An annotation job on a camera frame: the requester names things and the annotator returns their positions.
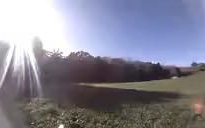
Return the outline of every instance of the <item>grass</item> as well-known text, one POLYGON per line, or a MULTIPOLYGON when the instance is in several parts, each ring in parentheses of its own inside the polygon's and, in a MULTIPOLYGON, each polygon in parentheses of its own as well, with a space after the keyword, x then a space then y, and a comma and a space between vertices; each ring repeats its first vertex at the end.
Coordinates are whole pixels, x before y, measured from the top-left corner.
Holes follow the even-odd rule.
POLYGON ((21 108, 26 123, 31 128, 56 128, 61 123, 66 128, 205 128, 205 118, 193 119, 190 108, 195 97, 205 97, 205 72, 174 80, 92 84, 74 86, 71 90, 64 92, 69 92, 70 95, 64 96, 73 101, 69 106, 56 100, 26 102, 21 108), (180 93, 186 97, 164 92, 180 93), (171 96, 172 99, 160 100, 171 96), (92 107, 95 103, 101 108, 116 107, 112 111, 98 110, 92 107))

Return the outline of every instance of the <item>green lawn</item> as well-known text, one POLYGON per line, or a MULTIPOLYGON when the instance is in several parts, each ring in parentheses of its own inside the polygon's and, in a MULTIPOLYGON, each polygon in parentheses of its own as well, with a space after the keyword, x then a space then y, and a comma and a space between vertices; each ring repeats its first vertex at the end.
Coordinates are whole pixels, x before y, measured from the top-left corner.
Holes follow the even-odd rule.
POLYGON ((80 101, 89 101, 86 102, 88 105, 97 102, 97 105, 101 103, 101 106, 119 104, 121 107, 108 112, 81 105, 61 107, 61 104, 56 102, 31 101, 22 107, 27 123, 32 128, 54 128, 60 123, 67 128, 205 128, 205 118, 194 120, 194 113, 190 108, 195 97, 205 97, 205 72, 174 80, 91 84, 85 89, 84 85, 78 87, 81 89, 75 88, 72 94, 80 93, 78 97, 74 96, 80 101), (151 99, 159 97, 163 92, 180 93, 186 97, 152 102, 151 99), (151 102, 140 102, 147 99, 151 102))
POLYGON ((205 96, 205 72, 199 72, 192 76, 182 77, 178 79, 90 85, 96 87, 111 87, 149 91, 168 91, 177 92, 185 95, 205 96))

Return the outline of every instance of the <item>sunlight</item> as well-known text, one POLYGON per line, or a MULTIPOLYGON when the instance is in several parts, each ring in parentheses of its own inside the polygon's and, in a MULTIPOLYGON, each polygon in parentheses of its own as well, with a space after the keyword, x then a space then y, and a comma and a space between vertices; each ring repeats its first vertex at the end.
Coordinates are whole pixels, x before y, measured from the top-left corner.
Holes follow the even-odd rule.
POLYGON ((70 52, 63 28, 52 0, 0 0, 0 40, 28 47, 38 36, 47 50, 70 52))

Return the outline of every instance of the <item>tree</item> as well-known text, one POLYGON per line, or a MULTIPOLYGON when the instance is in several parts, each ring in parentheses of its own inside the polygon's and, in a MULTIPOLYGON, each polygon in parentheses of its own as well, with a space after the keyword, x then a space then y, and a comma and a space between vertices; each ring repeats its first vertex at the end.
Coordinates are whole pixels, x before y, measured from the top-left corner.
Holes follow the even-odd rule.
POLYGON ((196 62, 191 63, 191 67, 197 67, 197 66, 198 66, 198 63, 196 63, 196 62))

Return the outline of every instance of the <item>foliage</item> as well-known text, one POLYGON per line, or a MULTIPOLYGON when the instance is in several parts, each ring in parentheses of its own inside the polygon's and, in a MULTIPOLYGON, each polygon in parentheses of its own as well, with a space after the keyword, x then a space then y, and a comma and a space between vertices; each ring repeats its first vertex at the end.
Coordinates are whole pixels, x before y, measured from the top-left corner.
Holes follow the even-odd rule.
POLYGON ((192 67, 198 68, 200 71, 205 71, 205 63, 196 63, 191 64, 192 67))
MULTIPOLYGON (((50 54, 46 56, 42 72, 57 74, 53 75, 57 80, 60 78, 69 82, 131 82, 171 77, 170 70, 163 68, 159 63, 94 57, 84 51, 72 52, 66 57, 61 57, 57 52, 50 54)), ((45 77, 47 80, 54 79, 48 75, 45 77)))
POLYGON ((205 127, 205 120, 193 120, 188 106, 173 103, 123 105, 116 112, 96 112, 78 107, 58 107, 52 102, 29 102, 22 111, 31 128, 195 128, 205 127))

